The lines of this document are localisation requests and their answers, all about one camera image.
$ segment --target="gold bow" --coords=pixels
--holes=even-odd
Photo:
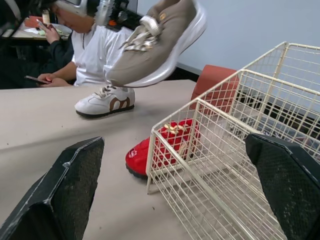
[[[179,130],[182,130],[184,132],[187,130],[184,126],[181,126],[181,125],[171,126],[170,124],[167,124],[167,123],[164,125],[164,128],[167,129],[169,133],[174,135],[178,134]]]

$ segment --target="gray table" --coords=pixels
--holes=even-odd
[[[125,155],[153,125],[186,104],[195,83],[164,81],[136,90],[135,109],[86,120],[74,104],[98,87],[2,90],[0,94],[0,223],[25,192],[78,141],[105,138],[98,188],[85,240],[188,240],[165,200],[125,168]]]

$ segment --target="sneaker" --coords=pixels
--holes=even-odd
[[[179,55],[206,29],[204,9],[193,0],[162,0],[140,20],[124,52],[107,74],[120,87],[157,84],[176,68]]]
[[[164,127],[159,130],[161,136],[173,147],[174,150],[179,153],[179,155],[183,159],[187,158],[188,142],[190,139],[192,123],[192,119],[185,119],[179,123],[173,121],[171,123],[165,124]],[[196,125],[194,136],[195,140],[193,144],[195,145],[197,139],[200,138],[198,125]],[[158,141],[159,140],[156,139],[155,145],[158,146],[158,149],[161,153],[157,153],[157,149],[155,148],[155,153],[157,154],[157,156],[159,156],[162,160],[162,157],[164,155],[171,164],[174,164],[176,162],[176,159],[164,147],[164,145],[159,143]],[[131,174],[140,179],[148,178],[146,168],[148,161],[149,142],[150,138],[148,137],[147,139],[136,145],[133,149],[131,149],[125,156],[126,168]],[[161,167],[162,162],[158,162],[157,165],[158,167]]]
[[[132,88],[107,85],[100,92],[76,103],[76,113],[87,118],[99,118],[135,107],[135,91]]]

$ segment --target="hand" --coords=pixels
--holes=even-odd
[[[45,37],[49,44],[52,44],[55,41],[59,41],[60,35],[52,24],[47,25],[47,28],[44,28],[41,25],[38,26],[45,32]]]
[[[54,87],[71,87],[72,85],[67,83],[62,78],[55,78],[50,84],[42,84],[39,87],[41,88],[54,88]]]
[[[51,82],[53,79],[56,79],[57,76],[52,73],[43,73],[37,77],[40,80]]]

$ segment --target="wire basket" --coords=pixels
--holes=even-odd
[[[282,138],[319,161],[319,77],[320,47],[283,42],[159,122],[148,193],[162,193],[193,240],[286,239],[245,139]]]

